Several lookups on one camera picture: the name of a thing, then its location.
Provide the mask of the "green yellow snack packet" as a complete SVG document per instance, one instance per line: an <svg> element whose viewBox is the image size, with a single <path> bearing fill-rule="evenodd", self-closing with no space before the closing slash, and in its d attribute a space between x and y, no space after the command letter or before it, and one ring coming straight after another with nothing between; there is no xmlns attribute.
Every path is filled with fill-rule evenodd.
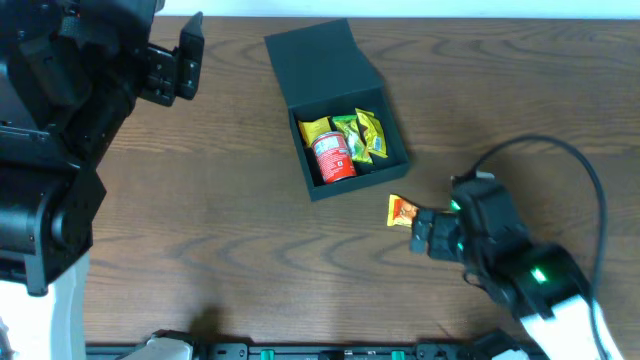
<svg viewBox="0 0 640 360"><path fill-rule="evenodd" d="M373 164L373 160L361 139L356 115L334 116L332 122L336 129L344 136L346 144L354 162Z"/></svg>

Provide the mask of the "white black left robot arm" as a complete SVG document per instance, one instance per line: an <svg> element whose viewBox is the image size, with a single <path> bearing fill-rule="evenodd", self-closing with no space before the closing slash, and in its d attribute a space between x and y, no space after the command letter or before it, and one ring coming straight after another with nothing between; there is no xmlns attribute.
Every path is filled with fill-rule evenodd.
<svg viewBox="0 0 640 360"><path fill-rule="evenodd" d="M84 359L97 168L138 100L198 91L203 14L173 49L150 33L159 0L1 5L1 355Z"/></svg>

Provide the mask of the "yellow orange biscuit packet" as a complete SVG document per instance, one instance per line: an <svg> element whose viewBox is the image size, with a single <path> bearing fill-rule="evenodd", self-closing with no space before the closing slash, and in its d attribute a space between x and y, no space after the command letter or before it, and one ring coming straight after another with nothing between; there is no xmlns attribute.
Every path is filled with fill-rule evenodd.
<svg viewBox="0 0 640 360"><path fill-rule="evenodd" d="M407 199L396 195L389 195L387 225L411 227L419 207Z"/></svg>

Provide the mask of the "small yellow snack packet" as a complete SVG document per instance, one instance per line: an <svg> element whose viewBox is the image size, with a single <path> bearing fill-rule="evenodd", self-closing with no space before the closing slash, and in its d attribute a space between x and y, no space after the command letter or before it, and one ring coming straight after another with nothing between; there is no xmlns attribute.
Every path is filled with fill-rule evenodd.
<svg viewBox="0 0 640 360"><path fill-rule="evenodd" d="M298 127L307 148L310 148L319 136L332 131L329 116L314 121L299 121Z"/></svg>

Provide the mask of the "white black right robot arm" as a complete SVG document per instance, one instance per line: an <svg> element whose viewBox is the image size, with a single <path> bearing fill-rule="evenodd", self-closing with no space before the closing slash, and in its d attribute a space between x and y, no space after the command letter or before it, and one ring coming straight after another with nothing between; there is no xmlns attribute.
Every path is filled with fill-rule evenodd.
<svg viewBox="0 0 640 360"><path fill-rule="evenodd" d="M548 357L560 355L551 332L580 325L587 331L574 336L576 349L597 359L621 357L594 299L594 284L563 247L533 243L516 211L420 208L410 249L461 264L463 277L475 277L475 286L520 321Z"/></svg>

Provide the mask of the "plain yellow snack packet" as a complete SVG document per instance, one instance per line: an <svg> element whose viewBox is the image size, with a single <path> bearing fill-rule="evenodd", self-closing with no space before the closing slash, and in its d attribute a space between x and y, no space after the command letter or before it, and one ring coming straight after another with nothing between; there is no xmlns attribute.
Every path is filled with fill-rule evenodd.
<svg viewBox="0 0 640 360"><path fill-rule="evenodd" d="M363 135L369 153L387 158L387 145L383 127L375 114L370 111L355 109L359 124L363 127Z"/></svg>

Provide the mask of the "red cylindrical can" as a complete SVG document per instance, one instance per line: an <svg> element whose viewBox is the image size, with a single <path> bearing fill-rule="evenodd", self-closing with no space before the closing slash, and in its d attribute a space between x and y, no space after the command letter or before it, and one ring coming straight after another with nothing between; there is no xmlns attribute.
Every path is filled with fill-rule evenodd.
<svg viewBox="0 0 640 360"><path fill-rule="evenodd" d="M326 184L357 175L346 140L341 133L322 134L314 140L311 148Z"/></svg>

